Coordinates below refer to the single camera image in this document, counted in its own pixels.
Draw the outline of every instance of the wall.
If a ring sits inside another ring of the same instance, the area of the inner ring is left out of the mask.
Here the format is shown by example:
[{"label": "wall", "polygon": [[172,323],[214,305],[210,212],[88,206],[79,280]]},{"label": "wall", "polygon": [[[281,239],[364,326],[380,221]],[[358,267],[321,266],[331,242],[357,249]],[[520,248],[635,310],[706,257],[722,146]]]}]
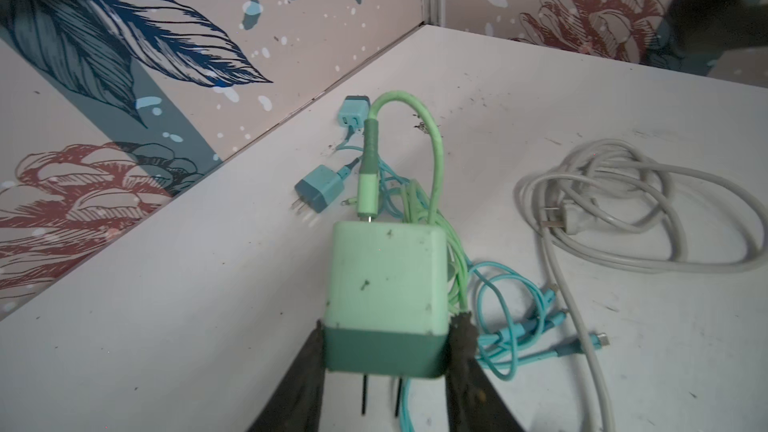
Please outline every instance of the wall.
[{"label": "wall", "polygon": [[0,318],[420,21],[420,0],[0,0]]},{"label": "wall", "polygon": [[670,2],[446,0],[446,18],[458,30],[768,86],[768,50],[677,53],[663,24]]}]

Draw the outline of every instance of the black prong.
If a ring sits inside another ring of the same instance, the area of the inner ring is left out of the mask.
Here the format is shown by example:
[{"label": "black prong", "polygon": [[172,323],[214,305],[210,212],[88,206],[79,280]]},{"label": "black prong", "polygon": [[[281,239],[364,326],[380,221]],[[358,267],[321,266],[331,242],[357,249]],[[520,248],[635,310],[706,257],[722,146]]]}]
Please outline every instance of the black prong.
[{"label": "black prong", "polygon": [[362,376],[362,413],[366,414],[366,406],[368,405],[368,375]]},{"label": "black prong", "polygon": [[402,377],[397,381],[397,400],[395,402],[395,417],[400,415],[400,396],[402,395]]}]

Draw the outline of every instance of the leaf illustration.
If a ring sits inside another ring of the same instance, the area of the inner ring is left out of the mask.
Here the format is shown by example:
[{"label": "leaf illustration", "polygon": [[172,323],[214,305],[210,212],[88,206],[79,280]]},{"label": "leaf illustration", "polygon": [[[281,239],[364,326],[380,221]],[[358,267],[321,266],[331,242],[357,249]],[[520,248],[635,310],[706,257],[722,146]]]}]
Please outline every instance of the leaf illustration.
[{"label": "leaf illustration", "polygon": [[134,57],[178,80],[202,86],[270,82],[227,34],[173,0],[87,0]]},{"label": "leaf illustration", "polygon": [[75,0],[0,0],[0,24],[26,60],[91,99],[140,121],[130,54]]}]

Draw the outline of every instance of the dark blurry object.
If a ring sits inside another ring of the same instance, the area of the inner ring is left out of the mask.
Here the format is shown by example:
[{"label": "dark blurry object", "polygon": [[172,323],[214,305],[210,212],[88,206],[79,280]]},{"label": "dark blurry object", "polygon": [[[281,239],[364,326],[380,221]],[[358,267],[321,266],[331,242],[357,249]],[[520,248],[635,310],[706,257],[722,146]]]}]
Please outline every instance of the dark blurry object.
[{"label": "dark blurry object", "polygon": [[768,6],[743,0],[673,0],[667,20],[685,53],[768,46]]},{"label": "dark blurry object", "polygon": [[[446,372],[446,401],[450,431],[524,432],[475,360],[478,332],[471,318],[470,313],[455,316],[448,336],[451,357]],[[317,432],[325,374],[322,324],[318,321],[247,432]]]}]

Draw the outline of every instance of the white tabletop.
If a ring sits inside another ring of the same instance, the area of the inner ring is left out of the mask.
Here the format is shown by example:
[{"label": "white tabletop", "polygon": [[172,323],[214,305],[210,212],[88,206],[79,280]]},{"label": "white tabletop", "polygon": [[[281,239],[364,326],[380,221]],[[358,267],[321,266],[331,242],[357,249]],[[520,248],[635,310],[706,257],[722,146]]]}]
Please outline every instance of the white tabletop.
[{"label": "white tabletop", "polygon": [[[768,202],[768,90],[424,27],[0,322],[0,429],[247,428],[322,316],[333,223],[355,219],[338,201],[296,216],[293,185],[354,157],[331,154],[345,96],[393,89],[422,98],[441,126],[440,208],[469,257],[539,284],[546,273],[515,186],[587,140],[627,139]],[[382,157],[428,190],[432,155],[418,120],[401,104],[379,119]],[[691,258],[743,254],[732,224],[743,218],[756,231],[749,211],[714,186],[682,183],[675,204]],[[342,197],[355,190],[352,176]],[[592,239],[663,257],[657,232]],[[766,270],[647,276],[558,256],[585,320],[612,342],[598,356],[620,430],[768,428]],[[514,285],[502,290],[513,311],[530,303]],[[574,335],[568,322],[561,329],[541,346]],[[581,430],[594,407],[582,357],[493,382],[530,432]],[[371,379],[364,418],[361,384],[328,374],[322,430],[397,430],[392,381]],[[410,404],[417,430],[447,429],[441,380],[416,381]]]}]

